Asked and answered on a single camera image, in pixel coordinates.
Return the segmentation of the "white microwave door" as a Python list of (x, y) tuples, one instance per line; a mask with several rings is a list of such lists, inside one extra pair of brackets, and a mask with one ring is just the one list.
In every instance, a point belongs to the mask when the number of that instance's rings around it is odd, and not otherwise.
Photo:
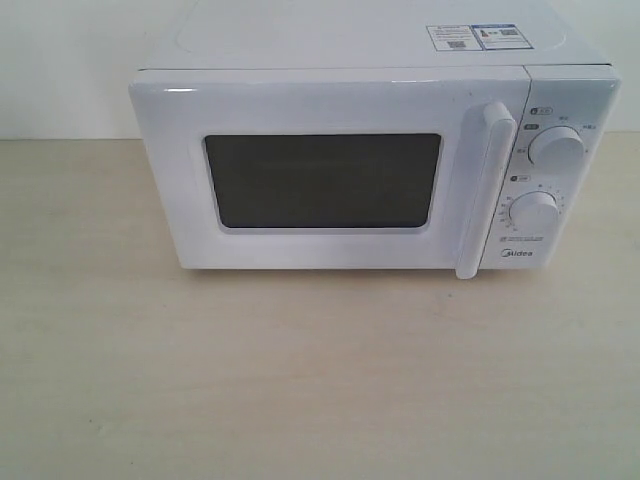
[(188, 269), (478, 272), (521, 67), (143, 70), (129, 93)]

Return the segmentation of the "white microwave oven body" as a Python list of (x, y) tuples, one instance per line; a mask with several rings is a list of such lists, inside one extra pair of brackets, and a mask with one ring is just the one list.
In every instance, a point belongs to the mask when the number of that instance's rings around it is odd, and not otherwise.
[[(436, 51), (428, 25), (515, 24), (532, 50)], [(143, 70), (410, 69), (517, 66), (531, 87), (478, 270), (532, 269), (551, 259), (620, 87), (612, 63), (544, 1), (200, 1), (157, 43)], [(528, 148), (543, 131), (574, 129), (576, 168), (537, 170)], [(559, 219), (522, 231), (518, 197), (543, 191)]]

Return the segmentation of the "lower white control knob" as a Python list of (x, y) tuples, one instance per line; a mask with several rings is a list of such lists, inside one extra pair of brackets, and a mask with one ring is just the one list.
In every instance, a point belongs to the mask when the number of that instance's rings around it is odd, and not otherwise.
[(543, 191), (534, 191), (515, 199), (509, 207), (511, 223), (522, 231), (531, 233), (551, 229), (559, 219), (554, 197)]

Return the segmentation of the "white control knob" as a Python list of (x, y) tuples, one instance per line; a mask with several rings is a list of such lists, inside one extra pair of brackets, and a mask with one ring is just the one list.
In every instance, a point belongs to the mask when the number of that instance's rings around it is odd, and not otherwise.
[(572, 128), (549, 128), (537, 135), (529, 145), (528, 157), (540, 171), (557, 173), (580, 166), (585, 157), (585, 145)]
[(511, 223), (522, 231), (531, 233), (551, 229), (559, 219), (554, 197), (543, 191), (534, 191), (515, 199), (509, 207)]

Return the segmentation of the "upper white control knob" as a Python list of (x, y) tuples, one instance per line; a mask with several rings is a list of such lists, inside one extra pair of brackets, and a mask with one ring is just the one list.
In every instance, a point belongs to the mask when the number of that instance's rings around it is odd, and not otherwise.
[(557, 173), (580, 166), (585, 157), (585, 145), (572, 128), (549, 128), (537, 135), (529, 145), (528, 157), (540, 171)]

